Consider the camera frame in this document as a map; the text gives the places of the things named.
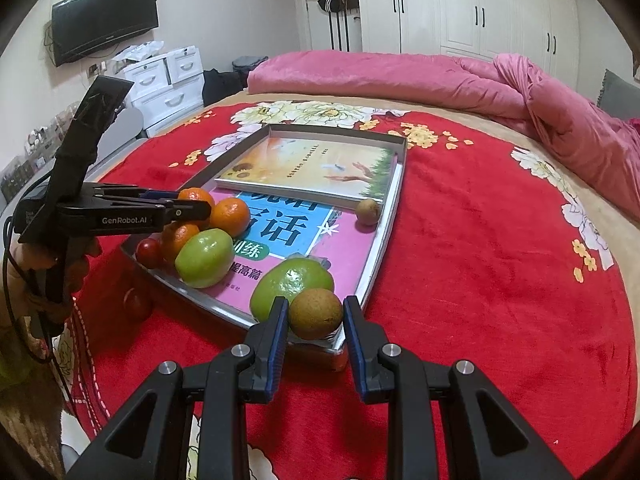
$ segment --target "metal screw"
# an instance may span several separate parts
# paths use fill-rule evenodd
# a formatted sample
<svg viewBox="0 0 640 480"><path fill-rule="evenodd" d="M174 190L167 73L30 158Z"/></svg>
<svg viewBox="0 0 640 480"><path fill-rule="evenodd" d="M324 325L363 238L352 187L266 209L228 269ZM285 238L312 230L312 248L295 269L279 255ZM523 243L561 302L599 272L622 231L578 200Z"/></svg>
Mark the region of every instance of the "metal screw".
<svg viewBox="0 0 640 480"><path fill-rule="evenodd" d="M456 370L459 371L463 375L471 375L476 367L471 361L458 361L456 363Z"/></svg>
<svg viewBox="0 0 640 480"><path fill-rule="evenodd" d="M236 345L231 349L231 355L234 357L244 357L245 355L249 355L251 348L249 345Z"/></svg>
<svg viewBox="0 0 640 480"><path fill-rule="evenodd" d="M173 361L165 361L158 367L158 371L162 375L171 375L177 370L177 368L178 368L178 365Z"/></svg>
<svg viewBox="0 0 640 480"><path fill-rule="evenodd" d="M395 343L387 343L382 347L382 353L389 357L398 357L401 352L402 348Z"/></svg>

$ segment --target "white star shape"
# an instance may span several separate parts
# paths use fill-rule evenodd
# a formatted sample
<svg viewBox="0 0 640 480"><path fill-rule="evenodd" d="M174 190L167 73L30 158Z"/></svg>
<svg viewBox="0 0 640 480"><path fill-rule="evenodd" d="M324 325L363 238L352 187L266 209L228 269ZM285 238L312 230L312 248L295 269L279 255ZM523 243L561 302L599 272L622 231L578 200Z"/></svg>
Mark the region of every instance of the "white star shape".
<svg viewBox="0 0 640 480"><path fill-rule="evenodd" d="M318 229L320 229L320 233L321 235L333 235L334 233L338 232L338 227L340 227L340 224L334 224L334 225L327 225L327 224L323 224L323 225L319 225Z"/></svg>

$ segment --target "green label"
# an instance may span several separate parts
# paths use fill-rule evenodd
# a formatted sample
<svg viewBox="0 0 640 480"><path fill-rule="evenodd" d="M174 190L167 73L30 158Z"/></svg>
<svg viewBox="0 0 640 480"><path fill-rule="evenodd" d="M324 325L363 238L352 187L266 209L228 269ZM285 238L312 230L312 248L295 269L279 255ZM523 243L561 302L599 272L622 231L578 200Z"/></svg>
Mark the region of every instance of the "green label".
<svg viewBox="0 0 640 480"><path fill-rule="evenodd" d="M238 256L242 256L247 260L258 262L269 256L269 248L260 242L252 240L238 240L234 245L234 249Z"/></svg>

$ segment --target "small kiwi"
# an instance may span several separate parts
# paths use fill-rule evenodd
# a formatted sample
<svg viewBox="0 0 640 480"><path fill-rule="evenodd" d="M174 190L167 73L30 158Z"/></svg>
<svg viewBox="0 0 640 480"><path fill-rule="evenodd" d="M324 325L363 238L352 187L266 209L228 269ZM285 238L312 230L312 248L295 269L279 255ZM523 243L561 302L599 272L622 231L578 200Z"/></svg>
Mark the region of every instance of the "small kiwi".
<svg viewBox="0 0 640 480"><path fill-rule="evenodd" d="M380 204L372 198L361 200L356 206L356 217L362 225L375 225L380 220Z"/></svg>
<svg viewBox="0 0 640 480"><path fill-rule="evenodd" d="M289 326L300 339L327 337L342 323L342 303L330 290L308 288L289 305Z"/></svg>

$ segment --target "black flat-screen tv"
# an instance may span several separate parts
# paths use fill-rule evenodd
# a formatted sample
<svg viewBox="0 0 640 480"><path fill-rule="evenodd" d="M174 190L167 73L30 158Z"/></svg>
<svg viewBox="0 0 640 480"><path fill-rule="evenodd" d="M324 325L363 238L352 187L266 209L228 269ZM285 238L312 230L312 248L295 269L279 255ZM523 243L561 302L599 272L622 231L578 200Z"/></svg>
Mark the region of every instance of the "black flat-screen tv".
<svg viewBox="0 0 640 480"><path fill-rule="evenodd" d="M51 9L54 63L77 61L157 26L156 0L63 0Z"/></svg>

